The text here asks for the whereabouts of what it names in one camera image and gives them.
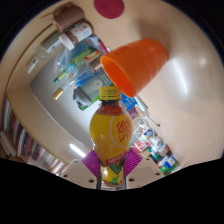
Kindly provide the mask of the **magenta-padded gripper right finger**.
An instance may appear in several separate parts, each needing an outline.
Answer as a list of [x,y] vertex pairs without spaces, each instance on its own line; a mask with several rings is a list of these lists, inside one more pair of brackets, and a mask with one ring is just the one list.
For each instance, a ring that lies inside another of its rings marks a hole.
[[142,157],[135,149],[130,149],[124,160],[123,186],[135,189],[148,185],[164,177],[150,157]]

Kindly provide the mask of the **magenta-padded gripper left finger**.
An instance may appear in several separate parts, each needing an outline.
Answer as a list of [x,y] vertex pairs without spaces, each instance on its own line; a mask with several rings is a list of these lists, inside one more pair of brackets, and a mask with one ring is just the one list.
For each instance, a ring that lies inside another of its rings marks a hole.
[[74,159],[62,172],[61,177],[84,188],[100,189],[100,162],[95,151],[91,150],[82,159]]

